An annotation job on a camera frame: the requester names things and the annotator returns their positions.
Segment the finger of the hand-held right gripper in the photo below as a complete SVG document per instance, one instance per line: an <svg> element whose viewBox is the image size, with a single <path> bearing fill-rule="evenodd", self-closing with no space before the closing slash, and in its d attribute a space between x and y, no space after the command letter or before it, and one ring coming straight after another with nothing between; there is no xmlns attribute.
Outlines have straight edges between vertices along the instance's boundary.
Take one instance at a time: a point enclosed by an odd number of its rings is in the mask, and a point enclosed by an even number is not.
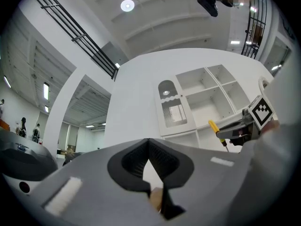
<svg viewBox="0 0 301 226"><path fill-rule="evenodd" d="M246 128L247 125L242 120L238 120L220 128L216 136L219 139L239 138L239 135L243 135L243 132L247 132Z"/></svg>

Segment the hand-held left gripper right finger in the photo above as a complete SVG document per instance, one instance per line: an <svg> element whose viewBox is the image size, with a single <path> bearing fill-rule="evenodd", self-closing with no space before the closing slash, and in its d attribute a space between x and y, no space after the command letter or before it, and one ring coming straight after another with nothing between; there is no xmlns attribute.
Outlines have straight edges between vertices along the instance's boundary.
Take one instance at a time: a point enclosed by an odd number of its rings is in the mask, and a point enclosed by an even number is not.
<svg viewBox="0 0 301 226"><path fill-rule="evenodd" d="M163 182L161 214L170 220L185 210L173 203L169 191L186 184L194 171L194 164L187 155L153 138L148 139L148 149L149 160Z"/></svg>

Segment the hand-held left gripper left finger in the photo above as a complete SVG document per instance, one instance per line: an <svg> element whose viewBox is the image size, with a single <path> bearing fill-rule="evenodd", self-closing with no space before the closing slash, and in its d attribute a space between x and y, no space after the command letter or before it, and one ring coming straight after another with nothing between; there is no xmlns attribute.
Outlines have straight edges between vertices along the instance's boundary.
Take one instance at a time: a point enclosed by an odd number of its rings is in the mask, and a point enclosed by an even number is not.
<svg viewBox="0 0 301 226"><path fill-rule="evenodd" d="M146 138L114 154L108 161L107 170L110 177L125 190L149 193L150 183L143 180L148 160L149 146Z"/></svg>

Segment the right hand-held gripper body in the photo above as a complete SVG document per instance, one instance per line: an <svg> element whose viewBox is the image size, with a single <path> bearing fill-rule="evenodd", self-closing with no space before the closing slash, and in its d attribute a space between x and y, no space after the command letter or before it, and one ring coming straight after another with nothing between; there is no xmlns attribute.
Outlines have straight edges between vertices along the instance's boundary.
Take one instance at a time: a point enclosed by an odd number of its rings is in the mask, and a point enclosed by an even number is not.
<svg viewBox="0 0 301 226"><path fill-rule="evenodd" d="M242 110L242 118L233 124L230 142L234 145L243 146L247 141L256 140L260 137L263 127L273 116L273 110L262 95Z"/></svg>

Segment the yellow-handled screwdriver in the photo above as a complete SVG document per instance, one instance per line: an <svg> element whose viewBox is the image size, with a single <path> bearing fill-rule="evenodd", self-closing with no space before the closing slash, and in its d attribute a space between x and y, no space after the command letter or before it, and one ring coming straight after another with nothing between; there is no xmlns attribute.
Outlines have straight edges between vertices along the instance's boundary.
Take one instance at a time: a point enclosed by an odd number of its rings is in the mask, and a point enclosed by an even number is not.
<svg viewBox="0 0 301 226"><path fill-rule="evenodd" d="M210 125L211 129L214 131L215 135L217 135L217 133L220 131L219 128L217 127L217 125L215 124L215 122L213 120L209 120L208 124ZM225 139L219 139L220 143L223 145L223 147L226 148L227 152L229 152L228 147L227 147L227 142Z"/></svg>

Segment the person's right forearm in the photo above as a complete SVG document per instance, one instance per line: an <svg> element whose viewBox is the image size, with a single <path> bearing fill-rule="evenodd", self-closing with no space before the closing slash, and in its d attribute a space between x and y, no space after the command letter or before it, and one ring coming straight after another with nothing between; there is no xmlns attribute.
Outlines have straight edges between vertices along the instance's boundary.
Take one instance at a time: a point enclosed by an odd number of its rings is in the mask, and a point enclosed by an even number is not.
<svg viewBox="0 0 301 226"><path fill-rule="evenodd" d="M275 129L279 128L279 126L280 126L279 120L268 121L267 124L261 130L261 136L264 133L267 133L268 131L275 130Z"/></svg>

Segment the white shelf cabinet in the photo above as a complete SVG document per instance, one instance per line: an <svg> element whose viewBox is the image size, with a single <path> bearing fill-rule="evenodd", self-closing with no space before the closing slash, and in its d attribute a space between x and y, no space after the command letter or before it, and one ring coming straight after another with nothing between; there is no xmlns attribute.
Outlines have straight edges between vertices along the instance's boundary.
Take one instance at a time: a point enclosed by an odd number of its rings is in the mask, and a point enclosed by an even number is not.
<svg viewBox="0 0 301 226"><path fill-rule="evenodd" d="M236 68L201 67L154 82L160 136L169 142L201 149L239 153L224 147L208 122L221 128L241 119L242 110L261 93L259 79L273 77L263 65Z"/></svg>

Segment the brown cardboard box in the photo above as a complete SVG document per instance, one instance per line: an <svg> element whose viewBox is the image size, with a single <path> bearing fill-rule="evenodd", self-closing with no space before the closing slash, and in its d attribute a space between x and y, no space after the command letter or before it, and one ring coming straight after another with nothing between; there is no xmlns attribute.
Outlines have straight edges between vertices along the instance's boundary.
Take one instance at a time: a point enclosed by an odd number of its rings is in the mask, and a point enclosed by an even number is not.
<svg viewBox="0 0 301 226"><path fill-rule="evenodd" d="M150 194L149 201L153 208L160 212L162 208L162 197L163 197L163 189L162 188L154 188Z"/></svg>

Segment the black balcony railing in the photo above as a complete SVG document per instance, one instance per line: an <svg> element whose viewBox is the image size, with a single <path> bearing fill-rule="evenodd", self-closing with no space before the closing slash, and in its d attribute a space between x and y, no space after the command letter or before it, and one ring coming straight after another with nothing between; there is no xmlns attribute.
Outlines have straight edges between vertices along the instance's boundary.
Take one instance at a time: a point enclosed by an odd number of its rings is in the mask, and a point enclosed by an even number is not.
<svg viewBox="0 0 301 226"><path fill-rule="evenodd" d="M266 27L267 0L250 0L249 18L241 55L256 59Z"/></svg>
<svg viewBox="0 0 301 226"><path fill-rule="evenodd" d="M62 6L58 0L36 0L40 8L69 35L71 41L77 44L112 80L116 79L118 67L86 33L80 24Z"/></svg>

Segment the row of ceiling strip lights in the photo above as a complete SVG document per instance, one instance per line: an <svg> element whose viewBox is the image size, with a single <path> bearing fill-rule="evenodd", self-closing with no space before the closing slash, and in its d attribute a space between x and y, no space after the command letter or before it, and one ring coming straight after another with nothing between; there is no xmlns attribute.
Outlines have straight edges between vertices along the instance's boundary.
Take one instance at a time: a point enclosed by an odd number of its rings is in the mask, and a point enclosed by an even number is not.
<svg viewBox="0 0 301 226"><path fill-rule="evenodd" d="M3 80L6 86L45 114L50 114L63 88L53 77L45 81L43 77L36 77L35 74L31 78L17 76L15 80L5 75ZM72 93L63 121L87 128L100 127L105 123L109 102L109 96L81 81Z"/></svg>

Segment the round ceiling lamp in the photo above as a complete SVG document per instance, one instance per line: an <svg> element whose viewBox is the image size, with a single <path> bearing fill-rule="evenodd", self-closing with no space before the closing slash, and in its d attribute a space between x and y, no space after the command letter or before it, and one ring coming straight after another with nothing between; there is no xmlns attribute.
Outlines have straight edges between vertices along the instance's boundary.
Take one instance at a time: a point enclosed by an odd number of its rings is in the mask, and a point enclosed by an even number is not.
<svg viewBox="0 0 301 226"><path fill-rule="evenodd" d="M135 8L135 3L132 0L124 0L121 2L120 8L124 12L130 12Z"/></svg>

